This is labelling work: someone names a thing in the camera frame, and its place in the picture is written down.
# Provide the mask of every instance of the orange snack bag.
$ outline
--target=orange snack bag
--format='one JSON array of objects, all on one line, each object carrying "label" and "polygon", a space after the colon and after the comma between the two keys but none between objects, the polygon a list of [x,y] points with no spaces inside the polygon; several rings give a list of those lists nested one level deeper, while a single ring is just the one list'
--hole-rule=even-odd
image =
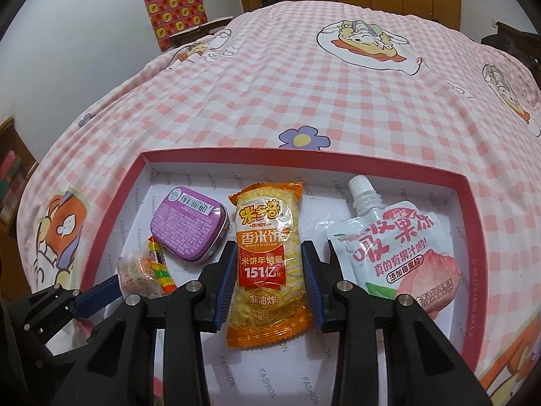
[{"label": "orange snack bag", "polygon": [[298,231],[301,195],[302,183],[258,183],[229,197],[239,245],[227,328],[231,347],[283,340],[312,320]]}]

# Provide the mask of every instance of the cartoon character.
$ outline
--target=cartoon character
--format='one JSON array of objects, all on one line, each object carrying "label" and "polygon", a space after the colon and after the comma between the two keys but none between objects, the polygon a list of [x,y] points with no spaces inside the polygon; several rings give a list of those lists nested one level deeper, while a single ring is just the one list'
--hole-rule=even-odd
[{"label": "cartoon character", "polygon": [[539,124],[531,117],[530,113],[525,111],[522,105],[520,105],[520,102],[517,100],[513,89],[507,82],[504,73],[496,66],[487,64],[483,67],[483,78],[496,96],[498,96],[526,123],[528,129],[537,137],[541,136]]},{"label": "cartoon character", "polygon": [[33,269],[38,286],[70,286],[70,273],[86,217],[85,204],[70,191],[55,195],[49,202],[36,237]]},{"label": "cartoon character", "polygon": [[362,20],[331,24],[319,32],[317,42],[343,61],[369,69],[415,74],[422,62],[406,38]]},{"label": "cartoon character", "polygon": [[217,34],[208,43],[198,44],[196,46],[191,47],[187,52],[181,53],[179,55],[179,61],[184,62],[195,54],[198,54],[199,56],[203,56],[203,54],[208,51],[213,51],[213,50],[216,50],[217,48],[223,47],[230,37],[231,37],[231,30],[225,29],[221,31],[219,34]]},{"label": "cartoon character", "polygon": [[539,357],[540,334],[541,313],[538,313],[479,379],[494,406],[505,404],[534,368]]}]

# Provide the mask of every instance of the candy package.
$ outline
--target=candy package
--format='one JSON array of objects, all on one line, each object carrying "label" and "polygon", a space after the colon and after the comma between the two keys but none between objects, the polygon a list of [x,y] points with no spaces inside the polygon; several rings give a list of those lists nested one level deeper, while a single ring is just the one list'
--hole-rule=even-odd
[{"label": "candy package", "polygon": [[236,205],[237,286],[227,343],[250,347],[294,336],[311,322],[298,231],[302,183],[258,183]]},{"label": "candy package", "polygon": [[148,246],[121,256],[117,263],[123,293],[157,298],[177,289],[163,257],[160,244],[151,236]]}]

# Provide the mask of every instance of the bed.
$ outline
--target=bed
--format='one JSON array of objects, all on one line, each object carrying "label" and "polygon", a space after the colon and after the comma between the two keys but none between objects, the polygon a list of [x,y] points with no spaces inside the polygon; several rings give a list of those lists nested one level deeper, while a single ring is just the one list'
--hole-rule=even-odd
[{"label": "bed", "polygon": [[98,226],[141,152],[256,146],[361,154],[467,177],[489,292],[475,369],[504,404],[539,355],[540,91],[515,58],[415,16],[282,2],[172,50],[83,112],[24,192],[33,291],[80,288]]}]

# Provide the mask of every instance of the purple flower print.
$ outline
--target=purple flower print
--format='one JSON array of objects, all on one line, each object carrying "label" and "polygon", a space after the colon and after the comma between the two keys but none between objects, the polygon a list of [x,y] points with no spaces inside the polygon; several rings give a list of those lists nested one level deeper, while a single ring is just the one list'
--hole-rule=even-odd
[{"label": "purple flower print", "polygon": [[278,136],[284,143],[280,148],[297,148],[297,149],[315,149],[319,151],[321,148],[331,146],[331,139],[327,136],[318,136],[319,130],[307,125],[298,130],[290,128]]},{"label": "purple flower print", "polygon": [[90,119],[92,119],[95,115],[92,115],[90,113],[87,113],[85,114],[85,117],[83,117],[80,121],[79,121],[79,126],[80,127],[83,127],[85,126],[89,121]]}]

